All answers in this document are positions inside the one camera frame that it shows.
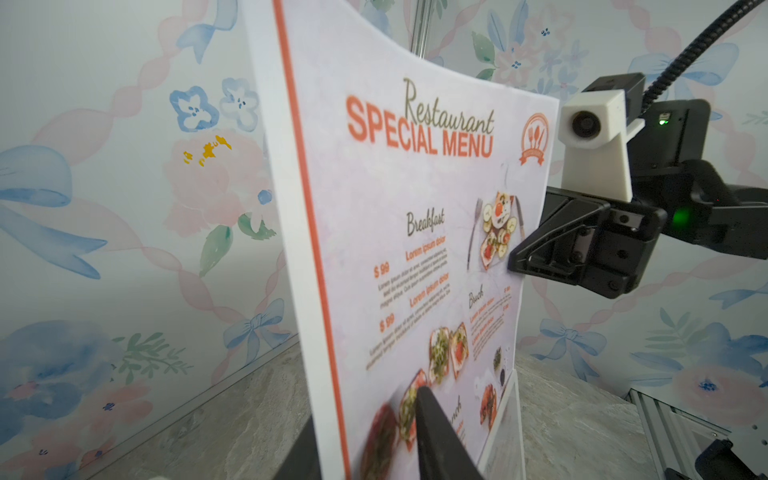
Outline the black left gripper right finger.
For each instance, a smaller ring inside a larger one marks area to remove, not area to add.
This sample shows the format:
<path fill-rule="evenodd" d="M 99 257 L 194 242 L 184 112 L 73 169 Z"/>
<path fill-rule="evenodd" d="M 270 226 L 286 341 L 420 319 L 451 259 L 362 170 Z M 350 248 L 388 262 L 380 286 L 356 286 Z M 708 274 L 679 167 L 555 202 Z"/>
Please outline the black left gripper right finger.
<path fill-rule="evenodd" d="M 417 390 L 416 426 L 421 480 L 482 480 L 429 387 Z"/>

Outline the white narrow rack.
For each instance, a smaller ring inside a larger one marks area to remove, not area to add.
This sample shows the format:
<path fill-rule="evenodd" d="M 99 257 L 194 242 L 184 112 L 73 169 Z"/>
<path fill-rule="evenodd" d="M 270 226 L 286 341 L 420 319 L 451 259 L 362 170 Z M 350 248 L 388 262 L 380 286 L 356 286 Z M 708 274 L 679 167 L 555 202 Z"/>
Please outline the white narrow rack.
<path fill-rule="evenodd" d="M 480 456 L 484 479 L 525 480 L 521 402 L 518 372 L 512 371 L 502 395 L 498 416 Z"/>

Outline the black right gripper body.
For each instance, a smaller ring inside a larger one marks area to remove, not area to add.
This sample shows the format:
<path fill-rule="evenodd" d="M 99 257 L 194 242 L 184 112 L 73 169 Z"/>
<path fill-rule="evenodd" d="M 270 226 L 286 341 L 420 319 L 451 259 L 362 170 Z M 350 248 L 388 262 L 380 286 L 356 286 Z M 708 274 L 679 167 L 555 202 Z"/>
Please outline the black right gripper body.
<path fill-rule="evenodd" d="M 609 299 L 640 283 L 667 214 L 636 203 L 613 203 L 576 230 L 570 261 L 576 285 Z"/>

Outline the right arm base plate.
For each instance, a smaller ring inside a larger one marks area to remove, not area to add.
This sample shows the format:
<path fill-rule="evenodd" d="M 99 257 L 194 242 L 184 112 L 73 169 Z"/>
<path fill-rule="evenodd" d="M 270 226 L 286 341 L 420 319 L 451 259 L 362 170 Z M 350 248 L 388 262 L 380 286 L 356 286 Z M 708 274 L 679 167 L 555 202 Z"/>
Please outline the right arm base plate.
<path fill-rule="evenodd" d="M 661 479 L 704 479 L 704 480 L 767 480 L 766 473 L 755 473 L 736 453 L 729 439 L 714 439 L 700 443 L 701 451 L 692 463 L 679 462 L 673 465 L 660 457 Z"/>

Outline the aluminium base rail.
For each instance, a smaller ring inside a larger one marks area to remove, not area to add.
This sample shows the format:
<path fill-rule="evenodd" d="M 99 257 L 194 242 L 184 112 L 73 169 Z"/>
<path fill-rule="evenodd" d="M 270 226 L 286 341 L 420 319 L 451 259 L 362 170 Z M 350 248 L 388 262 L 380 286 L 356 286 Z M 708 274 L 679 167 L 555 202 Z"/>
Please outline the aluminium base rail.
<path fill-rule="evenodd" d="M 632 389 L 626 399 L 637 408 L 657 476 L 657 461 L 663 457 L 673 465 L 692 463 L 701 451 L 700 443 L 729 439 L 736 453 L 755 473 L 767 474 L 767 425 L 753 424 L 732 431 Z"/>

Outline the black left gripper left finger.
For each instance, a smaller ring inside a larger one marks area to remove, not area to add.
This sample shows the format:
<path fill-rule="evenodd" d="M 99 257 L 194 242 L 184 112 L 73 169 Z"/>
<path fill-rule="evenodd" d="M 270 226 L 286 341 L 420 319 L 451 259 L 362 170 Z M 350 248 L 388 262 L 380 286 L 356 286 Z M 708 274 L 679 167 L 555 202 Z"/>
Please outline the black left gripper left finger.
<path fill-rule="evenodd" d="M 312 417 L 309 417 L 302 428 L 273 479 L 321 480 L 320 459 Z"/>

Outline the aluminium frame post left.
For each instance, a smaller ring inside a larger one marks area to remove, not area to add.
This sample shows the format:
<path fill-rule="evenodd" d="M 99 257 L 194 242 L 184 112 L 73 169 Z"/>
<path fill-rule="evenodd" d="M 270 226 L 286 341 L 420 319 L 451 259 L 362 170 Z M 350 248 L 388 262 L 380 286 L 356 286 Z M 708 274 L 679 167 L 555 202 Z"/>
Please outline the aluminium frame post left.
<path fill-rule="evenodd" d="M 433 12 L 433 0 L 417 0 L 411 34 L 410 51 L 424 59 L 429 41 L 429 27 Z"/>

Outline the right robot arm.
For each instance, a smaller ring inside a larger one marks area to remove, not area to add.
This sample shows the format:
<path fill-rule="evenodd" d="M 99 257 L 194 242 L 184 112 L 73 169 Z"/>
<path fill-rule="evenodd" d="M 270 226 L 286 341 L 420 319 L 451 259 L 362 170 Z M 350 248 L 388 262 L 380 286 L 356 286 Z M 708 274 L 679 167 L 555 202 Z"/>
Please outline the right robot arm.
<path fill-rule="evenodd" d="M 661 235 L 766 259 L 767 191 L 728 185 L 702 159 L 709 113 L 704 100 L 659 102 L 604 139 L 611 114 L 564 108 L 562 183 L 508 270 L 614 299 L 638 287 Z"/>

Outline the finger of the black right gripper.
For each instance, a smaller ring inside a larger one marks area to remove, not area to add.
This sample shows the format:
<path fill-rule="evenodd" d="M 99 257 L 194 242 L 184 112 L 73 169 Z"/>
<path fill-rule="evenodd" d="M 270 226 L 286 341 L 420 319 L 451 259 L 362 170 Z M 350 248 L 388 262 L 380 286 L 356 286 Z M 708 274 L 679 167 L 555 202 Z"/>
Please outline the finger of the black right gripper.
<path fill-rule="evenodd" d="M 593 197 L 547 197 L 539 227 L 509 254 L 507 268 L 542 278 L 580 278 L 609 203 Z"/>
<path fill-rule="evenodd" d="M 607 206 L 611 205 L 611 202 L 605 198 L 585 195 L 580 192 L 565 190 L 552 186 L 547 187 L 544 201 L 545 207 L 562 207 L 571 201 L 583 201 Z"/>

